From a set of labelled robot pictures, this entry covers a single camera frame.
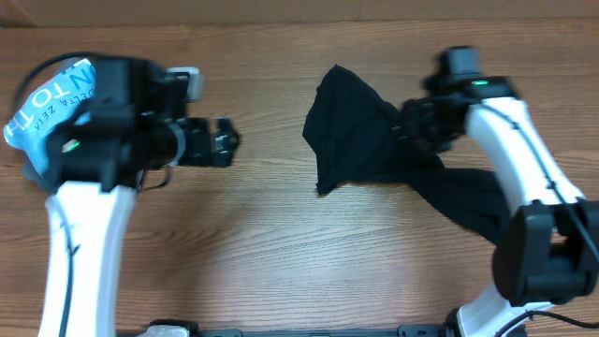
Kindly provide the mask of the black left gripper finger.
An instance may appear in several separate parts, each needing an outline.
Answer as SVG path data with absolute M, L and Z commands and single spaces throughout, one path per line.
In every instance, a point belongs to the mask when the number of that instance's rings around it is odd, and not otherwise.
M 212 153 L 212 165 L 217 168 L 230 167 L 233 162 L 234 152 L 230 149 L 217 150 Z
M 216 149 L 237 149 L 241 144 L 241 135 L 227 117 L 216 119 L 217 130 L 215 136 Z

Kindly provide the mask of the black t-shirt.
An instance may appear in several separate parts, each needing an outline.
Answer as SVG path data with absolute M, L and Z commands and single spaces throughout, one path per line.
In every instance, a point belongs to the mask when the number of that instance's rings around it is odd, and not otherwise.
M 400 112 L 354 72 L 335 65 L 316 89 L 302 136 L 314 151 L 316 190 L 403 183 L 457 225 L 497 244 L 510 211 L 493 172 L 448 168 L 399 135 Z

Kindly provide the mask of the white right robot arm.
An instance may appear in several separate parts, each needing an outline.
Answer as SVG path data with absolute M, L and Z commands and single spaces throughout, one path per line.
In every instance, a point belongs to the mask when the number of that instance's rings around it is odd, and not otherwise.
M 483 74 L 478 52 L 451 47 L 402 107 L 401 133 L 429 153 L 466 135 L 488 156 L 510 211 L 492 283 L 453 310 L 438 336 L 522 336 L 525 321 L 590 295 L 598 283 L 598 204 L 566 177 L 509 78 Z

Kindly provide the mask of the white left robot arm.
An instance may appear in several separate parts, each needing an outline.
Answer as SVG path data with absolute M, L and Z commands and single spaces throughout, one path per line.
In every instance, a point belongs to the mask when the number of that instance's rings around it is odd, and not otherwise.
M 39 332 L 112 336 L 122 244 L 150 170 L 226 168 L 241 138 L 230 120 L 191 118 L 203 78 L 135 57 L 77 52 L 94 92 L 46 139 L 50 256 Z

